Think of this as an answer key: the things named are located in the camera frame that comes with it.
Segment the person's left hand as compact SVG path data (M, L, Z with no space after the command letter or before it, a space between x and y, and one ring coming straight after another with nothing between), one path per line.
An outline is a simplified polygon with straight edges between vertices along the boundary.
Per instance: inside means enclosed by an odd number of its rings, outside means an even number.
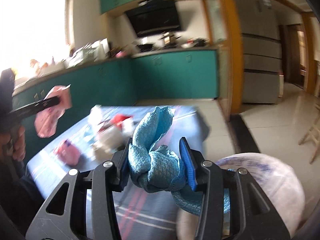
M22 161L25 158L25 129L21 126L18 129L18 137L14 144L14 152L12 154L13 159L17 161ZM10 141L9 133L1 133L0 142L1 142L1 162L4 160L5 153L3 152L3 146L5 146Z

